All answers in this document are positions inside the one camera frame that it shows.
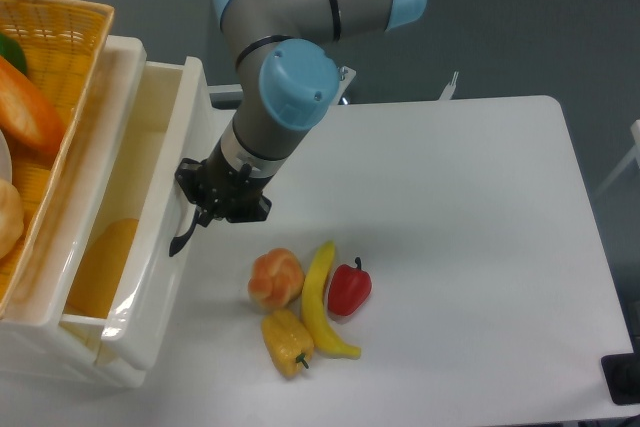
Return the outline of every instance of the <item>robotic arm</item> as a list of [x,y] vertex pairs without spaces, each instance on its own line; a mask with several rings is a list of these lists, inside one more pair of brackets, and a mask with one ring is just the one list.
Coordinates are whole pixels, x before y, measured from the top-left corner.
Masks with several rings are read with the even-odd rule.
[[170,255],[186,245],[198,224],[266,220],[271,202],[264,188],[338,91],[338,68],[317,44],[413,22],[426,2],[213,0],[244,99],[211,155],[183,159],[176,171],[196,212],[188,232],[173,240]]

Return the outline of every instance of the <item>toy fruit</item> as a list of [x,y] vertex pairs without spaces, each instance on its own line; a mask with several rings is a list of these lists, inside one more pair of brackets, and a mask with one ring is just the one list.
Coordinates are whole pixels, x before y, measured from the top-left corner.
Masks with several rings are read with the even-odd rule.
[[4,57],[23,75],[27,75],[27,59],[20,44],[2,32],[0,32],[0,57]]
[[276,310],[298,298],[303,283],[304,272],[296,256],[277,248],[256,259],[247,290],[260,307]]
[[316,252],[302,288],[302,323],[318,350],[333,357],[360,357],[361,349],[345,343],[329,325],[324,311],[324,290],[335,257],[335,245],[327,242]]
[[4,57],[0,57],[0,127],[49,155],[58,152],[66,130],[53,104]]
[[67,298],[70,307],[88,317],[107,318],[137,229],[137,219],[116,220],[89,246]]
[[293,312],[276,310],[262,320],[262,337],[273,364],[285,377],[293,377],[313,355],[313,339]]
[[0,258],[7,255],[24,230],[24,210],[17,189],[0,179]]
[[360,257],[355,268],[347,264],[338,267],[331,279],[327,308],[336,315],[351,315],[369,297],[371,277],[362,270]]

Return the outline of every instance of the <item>wicker basket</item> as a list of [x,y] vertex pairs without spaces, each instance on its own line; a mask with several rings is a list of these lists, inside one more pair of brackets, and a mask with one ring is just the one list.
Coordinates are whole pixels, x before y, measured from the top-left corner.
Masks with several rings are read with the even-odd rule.
[[67,125],[55,159],[45,158],[7,135],[13,184],[22,197],[26,228],[13,250],[0,260],[0,318],[29,262],[113,15],[113,7],[78,0],[0,0],[0,31],[19,42],[27,58],[29,79],[53,102]]

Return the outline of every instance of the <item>gray wall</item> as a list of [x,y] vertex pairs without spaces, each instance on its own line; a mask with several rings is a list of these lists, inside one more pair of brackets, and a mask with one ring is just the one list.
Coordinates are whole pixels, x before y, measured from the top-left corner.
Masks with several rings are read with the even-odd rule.
[[[142,39],[149,59],[197,56],[210,84],[237,81],[210,0],[93,1],[116,7],[112,33]],[[356,102],[435,99],[454,70],[458,98],[555,97],[593,191],[631,147],[629,126],[640,119],[639,2],[430,0],[417,24],[327,50],[358,71]],[[639,176],[622,179],[593,206],[626,306],[640,299]]]

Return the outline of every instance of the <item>yellow banana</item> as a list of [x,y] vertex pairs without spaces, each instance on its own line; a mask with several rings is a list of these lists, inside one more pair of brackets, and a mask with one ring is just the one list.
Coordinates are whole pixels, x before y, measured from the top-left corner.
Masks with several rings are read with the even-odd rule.
[[336,248],[333,242],[322,245],[311,262],[302,287],[302,323],[319,350],[333,357],[360,357],[360,347],[345,343],[329,325],[324,311],[324,290],[333,264]]

